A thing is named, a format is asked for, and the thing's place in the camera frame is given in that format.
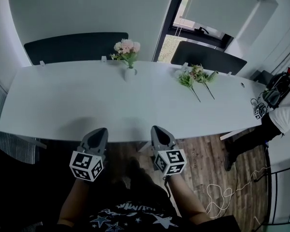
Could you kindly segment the small black box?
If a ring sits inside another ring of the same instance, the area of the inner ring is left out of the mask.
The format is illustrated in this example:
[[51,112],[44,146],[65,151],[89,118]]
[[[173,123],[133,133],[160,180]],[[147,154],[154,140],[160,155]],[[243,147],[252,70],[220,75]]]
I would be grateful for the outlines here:
[[268,85],[270,83],[270,80],[273,78],[273,75],[265,70],[262,72],[256,71],[254,73],[253,81],[258,82],[264,85]]

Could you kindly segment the person's right forearm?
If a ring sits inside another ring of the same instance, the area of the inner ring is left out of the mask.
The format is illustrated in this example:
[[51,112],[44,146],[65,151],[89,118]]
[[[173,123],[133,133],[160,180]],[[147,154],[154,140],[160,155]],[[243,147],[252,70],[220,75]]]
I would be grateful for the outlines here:
[[168,183],[177,208],[183,218],[189,219],[196,225],[211,220],[198,197],[180,174],[171,175]]

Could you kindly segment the narrow grey roller blind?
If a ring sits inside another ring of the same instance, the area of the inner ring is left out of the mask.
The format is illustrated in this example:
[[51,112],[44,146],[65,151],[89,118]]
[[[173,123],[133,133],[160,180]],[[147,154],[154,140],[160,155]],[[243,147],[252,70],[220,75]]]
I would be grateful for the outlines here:
[[236,37],[258,1],[188,0],[183,18]]

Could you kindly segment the black window frame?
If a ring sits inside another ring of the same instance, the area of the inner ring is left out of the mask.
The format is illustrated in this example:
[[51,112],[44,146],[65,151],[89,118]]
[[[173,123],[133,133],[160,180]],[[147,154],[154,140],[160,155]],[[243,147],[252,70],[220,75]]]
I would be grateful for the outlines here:
[[180,3],[182,0],[171,0],[166,18],[164,19],[164,23],[162,26],[162,31],[160,33],[160,37],[157,43],[157,51],[160,51],[165,40],[166,35],[171,36],[179,36],[183,38],[187,38],[190,40],[206,43],[212,46],[216,46],[222,50],[226,50],[230,43],[233,41],[233,37],[224,34],[223,37],[220,39],[216,36],[211,36],[205,31],[201,32],[201,30],[197,29],[177,29],[174,26],[175,16],[179,11]]

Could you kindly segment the pink flowers bouquet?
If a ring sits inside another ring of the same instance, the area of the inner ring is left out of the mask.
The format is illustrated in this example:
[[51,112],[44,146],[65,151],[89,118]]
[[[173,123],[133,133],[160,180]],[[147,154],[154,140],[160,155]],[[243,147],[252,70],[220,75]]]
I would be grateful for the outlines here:
[[129,69],[133,69],[133,65],[138,58],[141,48],[139,42],[130,39],[122,39],[114,45],[115,53],[110,54],[111,60],[123,62]]

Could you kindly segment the white side desk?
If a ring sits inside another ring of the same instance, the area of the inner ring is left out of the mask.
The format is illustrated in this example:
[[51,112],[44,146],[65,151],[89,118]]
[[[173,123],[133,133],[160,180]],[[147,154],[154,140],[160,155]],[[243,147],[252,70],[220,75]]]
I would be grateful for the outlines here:
[[290,130],[269,142],[269,224],[290,224]]

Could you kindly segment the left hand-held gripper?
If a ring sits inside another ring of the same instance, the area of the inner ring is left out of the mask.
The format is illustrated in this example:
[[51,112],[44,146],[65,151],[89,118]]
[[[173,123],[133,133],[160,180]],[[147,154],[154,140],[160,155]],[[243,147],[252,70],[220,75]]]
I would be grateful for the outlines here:
[[73,151],[70,169],[76,178],[94,182],[104,169],[104,151],[108,143],[108,129],[99,128],[86,134]]

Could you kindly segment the white and green flower bunch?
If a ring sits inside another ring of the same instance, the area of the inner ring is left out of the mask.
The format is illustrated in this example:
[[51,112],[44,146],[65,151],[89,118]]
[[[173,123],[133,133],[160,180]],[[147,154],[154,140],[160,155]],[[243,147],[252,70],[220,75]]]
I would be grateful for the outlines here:
[[196,98],[198,99],[198,101],[200,101],[198,95],[196,94],[193,88],[194,78],[192,74],[193,74],[193,68],[190,66],[182,66],[180,70],[176,70],[174,72],[174,76],[178,80],[178,82],[181,85],[187,87],[189,90],[191,90],[193,94],[196,96]]

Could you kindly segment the faded brown flower bunch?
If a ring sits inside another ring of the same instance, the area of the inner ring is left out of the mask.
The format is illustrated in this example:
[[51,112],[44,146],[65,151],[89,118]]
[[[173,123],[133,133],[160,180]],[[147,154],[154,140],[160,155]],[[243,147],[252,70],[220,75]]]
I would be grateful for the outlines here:
[[192,65],[190,74],[197,83],[203,84],[212,98],[215,99],[207,84],[215,80],[218,76],[218,71],[213,71],[211,74],[208,74],[204,71],[202,65]]

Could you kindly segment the white table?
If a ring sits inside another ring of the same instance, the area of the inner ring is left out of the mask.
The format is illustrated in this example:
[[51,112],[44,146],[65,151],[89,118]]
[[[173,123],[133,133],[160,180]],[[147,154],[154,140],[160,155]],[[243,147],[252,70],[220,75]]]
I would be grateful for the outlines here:
[[116,61],[76,61],[21,68],[0,116],[0,131],[18,136],[81,141],[107,128],[109,142],[149,141],[152,126],[175,138],[252,128],[252,98],[262,84],[220,73],[194,90],[174,78],[178,65],[138,61],[137,74],[124,80]]

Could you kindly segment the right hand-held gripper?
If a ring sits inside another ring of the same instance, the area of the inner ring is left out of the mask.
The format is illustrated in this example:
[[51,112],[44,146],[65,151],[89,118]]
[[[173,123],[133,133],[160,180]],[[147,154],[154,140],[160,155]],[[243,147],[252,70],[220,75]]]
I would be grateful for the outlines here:
[[186,166],[186,155],[175,143],[174,136],[155,125],[151,128],[151,142],[154,169],[160,170],[164,176],[182,173]]

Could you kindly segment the black star print shirt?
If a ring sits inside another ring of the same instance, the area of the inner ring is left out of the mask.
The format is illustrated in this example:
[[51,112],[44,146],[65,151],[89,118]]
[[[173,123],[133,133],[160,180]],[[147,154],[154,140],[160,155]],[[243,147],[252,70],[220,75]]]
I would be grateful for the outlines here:
[[73,227],[54,225],[54,232],[241,232],[234,216],[194,224],[161,203],[123,199],[85,214]]

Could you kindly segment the person's left forearm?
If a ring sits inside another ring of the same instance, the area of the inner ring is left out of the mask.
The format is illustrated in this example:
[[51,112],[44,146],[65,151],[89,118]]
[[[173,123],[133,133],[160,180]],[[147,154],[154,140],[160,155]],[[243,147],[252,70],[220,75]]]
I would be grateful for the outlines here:
[[87,205],[88,193],[89,184],[81,179],[76,179],[61,208],[57,224],[73,227],[83,215]]

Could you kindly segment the black mesh office chair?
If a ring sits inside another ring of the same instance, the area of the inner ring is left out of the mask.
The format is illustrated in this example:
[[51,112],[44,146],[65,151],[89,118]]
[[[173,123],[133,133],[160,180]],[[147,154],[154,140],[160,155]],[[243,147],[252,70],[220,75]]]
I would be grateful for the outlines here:
[[55,225],[73,184],[70,151],[44,150],[40,160],[28,164],[0,149],[0,228],[17,232],[42,222]]

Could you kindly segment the white vase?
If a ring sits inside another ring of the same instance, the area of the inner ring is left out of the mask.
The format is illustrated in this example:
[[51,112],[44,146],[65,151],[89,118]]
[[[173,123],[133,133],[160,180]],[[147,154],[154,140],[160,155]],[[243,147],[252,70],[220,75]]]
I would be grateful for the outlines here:
[[124,72],[124,80],[128,83],[134,80],[137,75],[137,70],[135,68],[127,68]]

